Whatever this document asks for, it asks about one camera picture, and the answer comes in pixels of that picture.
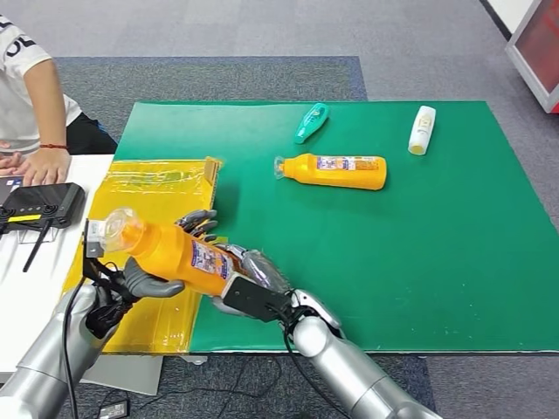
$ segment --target orange bottle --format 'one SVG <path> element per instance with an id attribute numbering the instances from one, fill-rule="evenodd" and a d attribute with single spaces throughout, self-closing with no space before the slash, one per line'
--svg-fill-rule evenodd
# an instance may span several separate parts
<path id="1" fill-rule="evenodd" d="M 233 255 L 185 233 L 175 224 L 146 223 L 131 209 L 116 209 L 104 225 L 106 251 L 125 251 L 144 271 L 182 279 L 197 292 L 220 295 L 239 263 Z"/>
<path id="2" fill-rule="evenodd" d="M 385 186 L 386 160 L 378 156 L 298 155 L 276 157 L 277 179 L 290 177 L 301 183 L 378 190 Z"/>

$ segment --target green board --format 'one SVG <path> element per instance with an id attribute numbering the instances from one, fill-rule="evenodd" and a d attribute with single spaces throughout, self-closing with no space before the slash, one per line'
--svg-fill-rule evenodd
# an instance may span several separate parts
<path id="1" fill-rule="evenodd" d="M 437 115 L 409 154 L 422 104 Z M 559 350 L 559 239 L 484 102 L 332 103 L 303 145 L 310 103 L 137 103 L 117 160 L 223 159 L 219 233 L 262 250 L 369 351 Z M 276 180 L 276 155 L 381 155 L 372 192 Z M 283 349 L 277 325 L 205 299 L 190 350 Z"/>

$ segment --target human hand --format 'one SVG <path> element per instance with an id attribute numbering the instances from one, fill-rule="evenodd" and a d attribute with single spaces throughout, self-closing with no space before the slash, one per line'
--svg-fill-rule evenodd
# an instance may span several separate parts
<path id="1" fill-rule="evenodd" d="M 13 175 L 23 175 L 23 186 L 63 183 L 68 175 L 70 155 L 62 148 L 39 148 L 27 156 Z"/>
<path id="2" fill-rule="evenodd" d="M 10 143 L 0 140 L 0 148 L 10 148 Z M 0 153 L 0 176 L 12 175 L 14 170 L 21 164 L 21 161 L 21 153 L 10 153 L 9 155 Z"/>

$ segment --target yellow plastic sheet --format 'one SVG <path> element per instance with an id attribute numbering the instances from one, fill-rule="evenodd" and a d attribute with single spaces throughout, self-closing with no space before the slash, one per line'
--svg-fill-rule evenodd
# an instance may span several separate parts
<path id="1" fill-rule="evenodd" d="M 104 219 L 119 207 L 135 210 L 155 223 L 174 223 L 193 210 L 208 210 L 220 164 L 205 161 L 115 161 L 97 191 L 90 219 Z M 123 252 L 107 253 L 101 262 L 122 268 Z M 80 244 L 64 291 L 82 276 Z M 141 299 L 124 317 L 105 353 L 176 354 L 188 352 L 200 296 L 186 289 L 171 299 Z"/>

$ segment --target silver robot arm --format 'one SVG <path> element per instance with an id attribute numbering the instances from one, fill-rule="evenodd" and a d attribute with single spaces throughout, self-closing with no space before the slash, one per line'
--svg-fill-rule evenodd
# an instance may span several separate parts
<path id="1" fill-rule="evenodd" d="M 62 354 L 62 325 L 71 292 L 54 309 L 53 317 L 17 365 L 15 373 L 0 389 L 0 417 L 17 419 L 55 418 L 68 395 Z M 69 368 L 77 384 L 101 353 L 115 332 L 97 338 L 86 325 L 98 301 L 93 285 L 82 285 L 71 309 L 67 333 Z"/>
<path id="2" fill-rule="evenodd" d="M 277 268 L 261 253 L 234 245 L 229 251 L 240 258 L 249 276 L 233 278 L 220 303 L 262 321 L 279 320 L 284 333 L 316 368 L 351 417 L 442 419 L 414 400 L 345 339 L 341 322 L 318 299 L 309 292 L 290 289 Z"/>
<path id="3" fill-rule="evenodd" d="M 308 359 L 354 419 L 441 419 L 402 390 L 381 367 L 339 330 L 339 322 L 313 296 L 295 290 L 313 306 L 292 330 L 295 347 Z"/>

